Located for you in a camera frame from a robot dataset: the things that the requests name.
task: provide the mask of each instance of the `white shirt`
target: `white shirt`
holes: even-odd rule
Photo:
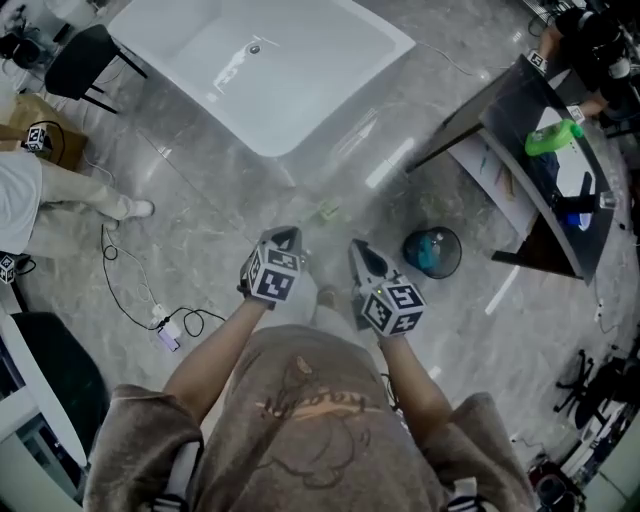
[[[36,220],[42,164],[26,151],[0,151],[0,251],[22,254]]]

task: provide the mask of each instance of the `cardboard box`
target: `cardboard box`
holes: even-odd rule
[[[51,151],[50,154],[36,153],[36,155],[60,167],[75,171],[78,163],[82,159],[82,152],[87,144],[87,137],[78,131],[71,121],[60,112],[54,110],[51,105],[39,96],[35,94],[19,94],[16,96],[15,108],[9,118],[8,126],[0,125],[0,133],[2,133],[3,130],[5,133],[8,133],[7,130],[13,129],[17,136],[26,133],[33,123],[42,121],[54,122],[42,123],[42,126],[46,127],[53,151]],[[17,140],[0,142],[0,151],[12,151],[19,147],[20,142]]]

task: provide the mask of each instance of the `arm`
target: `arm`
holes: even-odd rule
[[[268,305],[247,298],[231,317],[197,346],[169,378],[164,392],[175,396],[197,423],[213,407]]]
[[[580,110],[584,117],[595,117],[602,112],[609,102],[600,91],[592,94],[586,101],[580,104]]]
[[[538,53],[540,56],[549,60],[560,48],[560,40],[562,33],[555,25],[545,28],[540,35],[540,43],[538,44]]]
[[[451,405],[404,336],[383,338],[380,348],[411,435],[423,446],[434,430],[449,421]]]

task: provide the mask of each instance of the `white cable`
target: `white cable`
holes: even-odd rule
[[[109,171],[107,171],[106,169],[103,169],[102,167],[100,167],[99,165],[96,164],[92,164],[91,162],[89,162],[89,160],[87,159],[87,155],[85,155],[84,151],[82,152],[82,158],[84,158],[84,161],[87,162],[88,165],[90,165],[91,167],[93,167],[94,169],[98,169],[99,171],[102,171],[106,174],[109,175],[110,178],[110,182],[109,182],[109,186],[113,187],[116,183],[116,179],[113,176],[113,174],[111,174]]]
[[[142,266],[142,263],[140,263],[140,260],[138,258],[136,258],[133,254],[131,254],[128,251],[125,251],[124,249],[118,247],[116,244],[113,243],[113,241],[111,240],[111,236],[109,236],[109,230],[105,228],[104,230],[105,234],[107,235],[107,240],[109,240],[109,245],[111,245],[116,251],[120,252],[122,251],[124,254],[126,254],[127,256],[129,256],[130,258],[132,258],[140,267],[140,270],[142,270],[142,275],[144,276],[144,283],[138,283],[138,286],[136,287],[136,293],[138,294],[138,298],[142,301],[142,302],[149,302],[149,300],[153,301],[153,303],[157,306],[158,303],[156,302],[156,298],[153,296],[153,293],[151,292],[151,288],[149,288],[149,279],[147,278],[147,273],[144,270],[144,267]],[[142,296],[140,295],[140,287],[143,287],[147,289],[147,292],[149,293],[149,296],[144,299],[142,298]]]
[[[460,71],[461,73],[464,73],[467,76],[475,76],[475,73],[471,73],[470,71],[467,71],[463,67],[459,66],[451,57],[449,57],[449,55],[446,52],[442,51],[440,48],[436,48],[435,46],[431,46],[428,43],[423,43],[422,41],[416,41],[416,43],[421,44],[422,46],[426,46],[427,48],[431,48],[434,52],[438,52],[445,59],[447,59],[449,62],[451,62],[451,64],[453,64],[453,66],[458,71]]]

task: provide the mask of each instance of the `sleeve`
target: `sleeve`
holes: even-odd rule
[[[534,510],[533,491],[489,394],[465,400],[422,453],[445,487],[475,478],[478,496],[501,512]]]
[[[147,510],[165,489],[173,460],[202,434],[191,414],[169,395],[118,387],[91,456],[83,509]]]
[[[556,18],[555,25],[563,36],[574,36],[578,33],[578,24],[584,11],[573,7]]]

